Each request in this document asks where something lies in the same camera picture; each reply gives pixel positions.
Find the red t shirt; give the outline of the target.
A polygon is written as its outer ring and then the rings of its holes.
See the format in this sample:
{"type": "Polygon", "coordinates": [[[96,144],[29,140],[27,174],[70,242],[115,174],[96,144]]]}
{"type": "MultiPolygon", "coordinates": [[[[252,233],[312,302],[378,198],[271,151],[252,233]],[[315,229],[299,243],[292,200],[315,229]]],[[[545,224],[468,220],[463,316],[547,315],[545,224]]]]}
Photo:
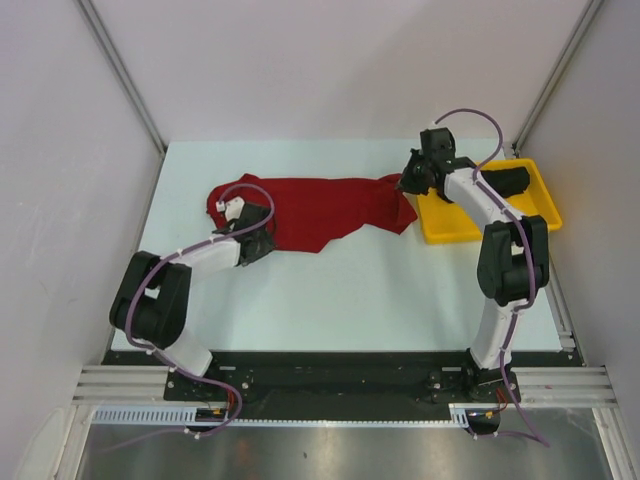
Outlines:
{"type": "Polygon", "coordinates": [[[400,176],[367,178],[260,178],[246,173],[240,179],[215,187],[206,201],[207,213],[217,226],[226,223],[217,209],[219,201],[235,197],[267,207],[275,214],[268,223],[280,251],[319,253],[332,240],[341,239],[364,225],[403,233],[417,214],[396,188],[400,176]]]}

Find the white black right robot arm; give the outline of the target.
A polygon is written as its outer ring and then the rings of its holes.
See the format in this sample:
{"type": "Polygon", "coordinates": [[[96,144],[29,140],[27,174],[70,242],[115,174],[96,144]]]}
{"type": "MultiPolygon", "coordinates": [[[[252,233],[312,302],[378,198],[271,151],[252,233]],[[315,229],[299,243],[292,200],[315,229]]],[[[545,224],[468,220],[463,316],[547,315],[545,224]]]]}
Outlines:
{"type": "Polygon", "coordinates": [[[448,398],[491,402],[514,392],[510,362],[517,323],[549,281],[546,221],[513,207],[477,165],[457,156],[447,128],[421,131],[420,146],[411,151],[397,187],[415,195],[436,191],[461,207],[482,232],[476,276],[484,309],[448,398]]]}

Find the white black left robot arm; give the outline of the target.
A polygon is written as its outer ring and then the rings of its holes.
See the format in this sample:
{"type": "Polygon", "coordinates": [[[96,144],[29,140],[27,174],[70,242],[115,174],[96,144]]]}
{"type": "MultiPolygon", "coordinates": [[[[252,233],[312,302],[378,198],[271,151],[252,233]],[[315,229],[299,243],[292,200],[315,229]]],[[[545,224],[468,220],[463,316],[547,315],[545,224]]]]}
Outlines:
{"type": "Polygon", "coordinates": [[[235,197],[222,205],[222,213],[222,228],[167,259],[135,253],[109,311],[110,324],[134,346],[187,372],[187,389],[202,400],[219,392],[221,376],[210,368],[213,354],[187,326],[191,290],[218,272],[248,266],[275,249],[268,230],[272,208],[235,197]]]}

